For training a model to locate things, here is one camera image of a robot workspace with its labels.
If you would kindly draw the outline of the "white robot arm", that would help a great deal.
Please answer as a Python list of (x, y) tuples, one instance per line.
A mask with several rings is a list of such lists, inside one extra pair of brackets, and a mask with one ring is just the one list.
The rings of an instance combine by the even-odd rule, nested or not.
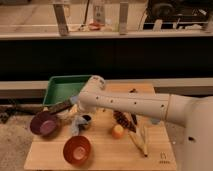
[(91, 76), (78, 95), (79, 108), (102, 107), (181, 125), (181, 171), (213, 171), (213, 96), (113, 92), (105, 86), (102, 77)]

